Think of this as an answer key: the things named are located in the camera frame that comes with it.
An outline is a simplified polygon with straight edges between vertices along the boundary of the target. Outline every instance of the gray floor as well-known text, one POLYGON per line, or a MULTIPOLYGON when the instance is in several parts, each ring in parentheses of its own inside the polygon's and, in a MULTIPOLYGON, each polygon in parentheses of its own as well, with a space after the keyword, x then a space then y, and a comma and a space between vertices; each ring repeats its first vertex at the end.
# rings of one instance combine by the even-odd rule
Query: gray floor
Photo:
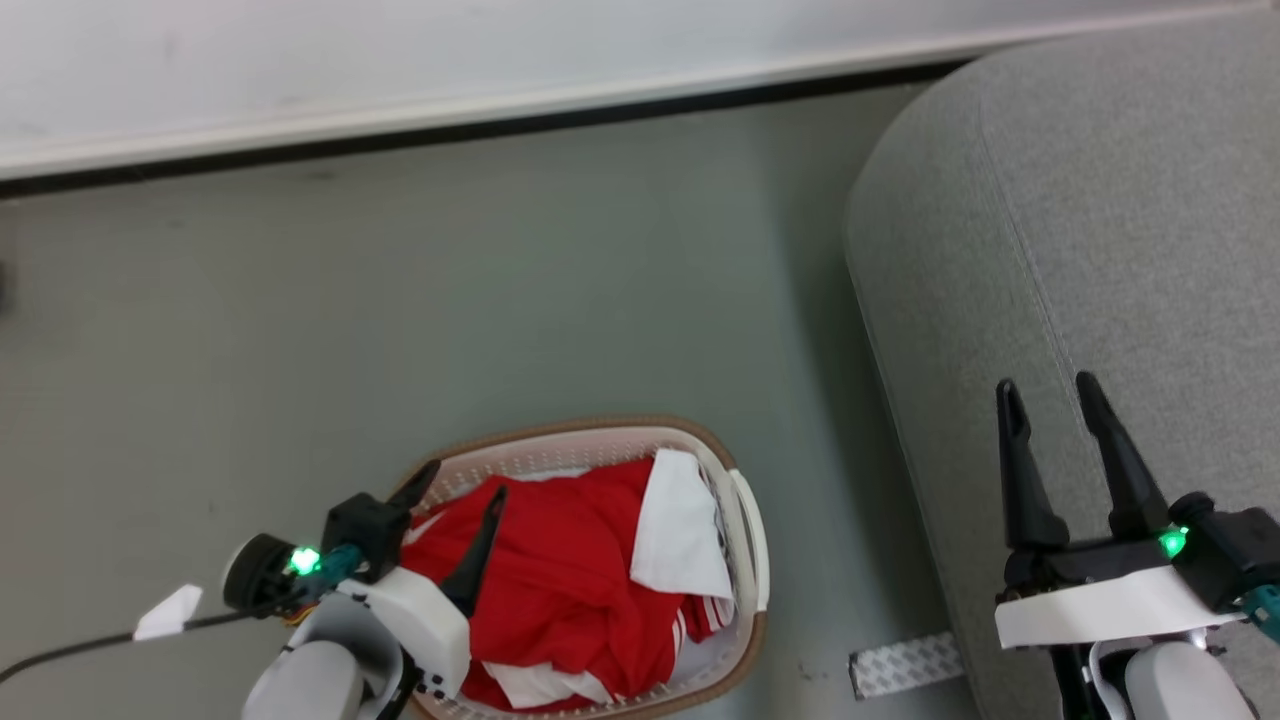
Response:
MULTIPOLYGON (((759 665, 687 717, 975 717, 963 682, 855 703, 846 674, 946 626, 840 245, 915 92, 0 208, 0 660, 215 589, 250 534, 315 541, 444 443, 676 413, 739 457, 773 559, 759 665)), ((0 715, 223 720, 284 637, 77 657, 0 688, 0 715)))

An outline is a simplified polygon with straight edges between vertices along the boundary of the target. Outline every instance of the gray fabric upholstery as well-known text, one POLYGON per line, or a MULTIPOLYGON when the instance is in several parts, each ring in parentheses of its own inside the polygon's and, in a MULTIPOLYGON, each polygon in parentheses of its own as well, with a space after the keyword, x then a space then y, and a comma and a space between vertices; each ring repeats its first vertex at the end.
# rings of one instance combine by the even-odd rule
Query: gray fabric upholstery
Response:
MULTIPOLYGON (((1280 515, 1280 15, 1094 35, 966 67, 882 138, 849 265, 954 629, 991 720, 1057 717, 1043 653, 1001 652, 993 388, 1018 380, 1048 495, 1106 533, 1074 398, 1094 370, 1165 495, 1280 515)), ((1280 648, 1226 661, 1280 717, 1280 648)))

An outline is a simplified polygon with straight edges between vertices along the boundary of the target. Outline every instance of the white laundry basket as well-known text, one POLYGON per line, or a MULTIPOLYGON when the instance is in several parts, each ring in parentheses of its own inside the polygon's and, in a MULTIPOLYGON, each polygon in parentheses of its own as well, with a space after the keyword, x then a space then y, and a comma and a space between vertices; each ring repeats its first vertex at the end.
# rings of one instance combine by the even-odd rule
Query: white laundry basket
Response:
POLYGON ((420 714, 440 720, 495 717, 628 717, 668 715, 700 705, 742 682, 764 643, 769 603, 769 552, 760 510, 733 457, 709 430, 669 416, 602 418, 531 428, 458 445, 433 455, 440 471, 421 507, 466 495, 490 475, 530 477, 582 470, 652 456, 658 448, 692 452, 719 505, 730 579, 737 602, 733 623, 704 641, 671 682, 637 698, 568 712, 506 712, 460 696, 436 700, 419 693, 420 714))

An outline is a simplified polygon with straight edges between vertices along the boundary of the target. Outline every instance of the brown basket rim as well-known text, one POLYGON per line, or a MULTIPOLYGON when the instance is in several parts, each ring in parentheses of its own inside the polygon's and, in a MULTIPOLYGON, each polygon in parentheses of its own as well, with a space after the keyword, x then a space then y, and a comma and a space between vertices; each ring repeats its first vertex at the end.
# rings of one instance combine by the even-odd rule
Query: brown basket rim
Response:
MULTIPOLYGON (((643 427, 659 427, 659 428, 673 428, 677 430, 684 430, 699 441, 701 441, 707 447, 716 454, 716 457, 724 465, 726 470, 736 470, 737 462, 733 456, 728 452, 728 448, 721 443, 710 430, 694 423, 692 420, 686 420, 675 415, 607 415, 595 418, 581 418, 577 420, 566 420, 561 423, 549 423, 544 425, 535 425, 531 428, 525 428, 521 430, 513 430, 508 433, 497 433, 492 436, 485 436, 474 441, 460 442, 451 445, 443 450, 433 452, 422 462, 413 468, 413 470, 404 475, 404 478, 396 484, 398 491, 404 483, 408 482, 424 465, 431 460, 445 460, 457 455, 465 455, 467 452, 474 452, 476 450, 484 450, 486 447, 493 447, 495 445, 506 445, 508 442, 517 442, 522 439, 541 437, 541 436, 554 436, 561 433, 572 433, 580 430, 596 430, 603 428, 643 428, 643 427)), ((689 693, 680 697, 673 697, 669 700, 658 701, 653 705, 645 705, 643 707, 623 708, 608 717, 626 717, 627 720, 648 720, 650 717, 662 717, 664 715, 671 715, 672 712, 680 712, 681 710, 687 710, 690 707, 703 705, 704 702, 710 702, 719 696, 733 689, 740 684, 746 675, 751 671, 755 661, 759 659, 760 651, 764 648, 764 630, 765 630, 765 615, 767 611, 760 610, 755 614, 751 621, 751 635, 748 641, 746 650, 742 652, 741 660, 737 665, 730 670, 728 675, 721 678, 716 684, 703 688, 695 693, 689 693)), ((412 698, 413 708, 425 717, 431 717, 433 720, 442 720, 440 716, 434 715, 422 702, 419 700, 417 694, 412 698)))

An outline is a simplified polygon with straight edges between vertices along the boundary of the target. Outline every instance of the red clothing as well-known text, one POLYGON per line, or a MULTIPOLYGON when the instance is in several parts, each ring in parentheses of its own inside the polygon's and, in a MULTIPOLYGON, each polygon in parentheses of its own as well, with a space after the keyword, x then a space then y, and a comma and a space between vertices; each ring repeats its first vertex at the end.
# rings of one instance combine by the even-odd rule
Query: red clothing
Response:
MULTIPOLYGON (((439 583, 462 559, 499 487, 507 503, 484 587, 471 619, 471 673, 463 693, 511 710, 480 662, 531 666, 550 661, 589 671, 614 694, 632 697, 667 682, 682 635, 672 625, 684 605, 689 634, 701 639, 701 598, 655 592, 630 578, 636 521, 653 459, 596 468, 577 478, 520 482, 492 477, 444 503, 430 528, 401 553, 401 565, 439 583)), ((526 711, 591 705, 572 697, 526 711)))

